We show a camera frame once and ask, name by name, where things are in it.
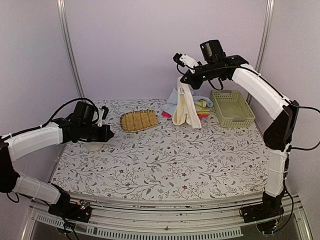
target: wall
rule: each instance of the wall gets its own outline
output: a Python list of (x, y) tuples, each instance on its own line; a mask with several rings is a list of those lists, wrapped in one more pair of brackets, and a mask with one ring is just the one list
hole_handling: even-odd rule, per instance
[[(76, 98), (55, 0), (0, 0), (0, 135), (40, 125), (64, 102)], [(62, 111), (65, 116), (72, 106)], [(14, 164), (42, 181), (61, 146), (29, 154)], [(0, 239), (17, 240), (30, 201), (0, 194)]]
[[(66, 1), (86, 96), (94, 100), (167, 98), (180, 76), (174, 54), (185, 53), (203, 62), (199, 45), (211, 39), (219, 39), (227, 55), (241, 55), (254, 66), (266, 2)], [(241, 89), (227, 81), (225, 86)], [(209, 94), (210, 89), (206, 83), (201, 92)]]
[[(275, 1), (262, 74), (301, 106), (320, 108), (320, 1)], [(256, 122), (264, 131), (271, 119), (253, 102)], [(313, 147), (320, 139), (320, 115), (302, 109), (293, 133), (293, 146)], [(289, 188), (298, 192), (314, 239), (320, 239), (320, 148), (292, 150)]]

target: white towel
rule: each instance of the white towel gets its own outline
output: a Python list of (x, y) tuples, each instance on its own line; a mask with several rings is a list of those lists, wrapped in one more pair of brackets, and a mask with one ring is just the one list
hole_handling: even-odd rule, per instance
[(181, 77), (178, 78), (178, 105), (172, 116), (174, 125), (181, 125), (185, 122), (194, 129), (201, 128), (201, 122), (197, 115), (194, 99), (192, 97), (189, 85), (180, 82)]

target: light blue cloth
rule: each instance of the light blue cloth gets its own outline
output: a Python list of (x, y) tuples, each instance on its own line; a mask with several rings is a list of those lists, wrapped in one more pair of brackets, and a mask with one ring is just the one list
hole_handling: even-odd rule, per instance
[[(195, 92), (192, 90), (191, 90), (191, 94), (194, 102), (205, 100), (206, 106), (208, 108), (212, 108), (214, 106), (214, 103), (210, 100), (210, 98), (206, 96), (195, 95)], [(166, 100), (166, 104), (162, 105), (161, 109), (164, 112), (173, 116), (177, 106), (178, 106), (178, 92), (175, 88), (173, 88), (169, 98)]]

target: green basket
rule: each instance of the green basket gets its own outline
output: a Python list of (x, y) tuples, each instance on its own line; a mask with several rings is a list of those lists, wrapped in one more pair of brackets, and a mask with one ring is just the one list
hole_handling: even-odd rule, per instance
[(211, 100), (222, 128), (247, 128), (256, 118), (239, 91), (212, 90)]

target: table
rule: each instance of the table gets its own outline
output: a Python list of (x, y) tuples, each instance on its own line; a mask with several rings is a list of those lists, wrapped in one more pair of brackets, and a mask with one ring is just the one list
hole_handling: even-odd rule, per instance
[[(104, 123), (115, 133), (98, 151), (66, 145), (51, 183), (81, 194), (136, 200), (196, 200), (262, 192), (268, 177), (266, 146), (255, 124), (221, 128), (215, 111), (201, 129), (175, 126), (161, 115), (165, 100), (104, 100)], [(123, 132), (123, 113), (154, 110), (159, 125)]]

